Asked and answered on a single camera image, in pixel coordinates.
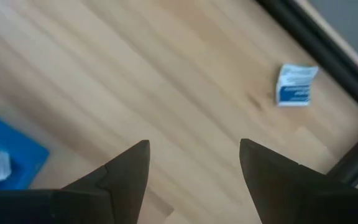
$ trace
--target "blue tissue box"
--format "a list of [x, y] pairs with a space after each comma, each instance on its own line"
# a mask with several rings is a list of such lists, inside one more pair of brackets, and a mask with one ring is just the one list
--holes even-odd
[[49, 155], [46, 148], [1, 120], [0, 151], [9, 154], [12, 169], [12, 174], [0, 181], [0, 190], [27, 189]]

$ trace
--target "wooden floor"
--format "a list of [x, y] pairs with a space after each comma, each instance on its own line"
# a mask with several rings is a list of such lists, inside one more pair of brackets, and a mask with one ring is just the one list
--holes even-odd
[[139, 223], [260, 223], [241, 138], [320, 172], [349, 150], [358, 105], [320, 72], [277, 108], [283, 63], [315, 65], [252, 0], [0, 0], [0, 118], [51, 152], [33, 188], [149, 139]]

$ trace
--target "blue box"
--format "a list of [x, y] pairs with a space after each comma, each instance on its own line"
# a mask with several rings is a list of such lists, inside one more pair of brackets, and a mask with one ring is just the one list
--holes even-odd
[[1, 120], [0, 151], [9, 154], [12, 169], [12, 174], [0, 181], [0, 190], [27, 189], [49, 156], [46, 148]]

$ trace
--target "white and blue packet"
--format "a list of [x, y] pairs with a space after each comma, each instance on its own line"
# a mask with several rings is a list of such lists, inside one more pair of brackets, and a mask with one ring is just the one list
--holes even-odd
[[285, 64], [280, 70], [276, 86], [278, 106], [308, 106], [310, 88], [318, 67]]

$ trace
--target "black metal frame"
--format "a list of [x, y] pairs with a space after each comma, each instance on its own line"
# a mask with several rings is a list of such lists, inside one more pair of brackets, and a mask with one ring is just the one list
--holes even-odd
[[[358, 66], [296, 1], [256, 1], [358, 102]], [[347, 184], [358, 184], [358, 143], [329, 176]]]

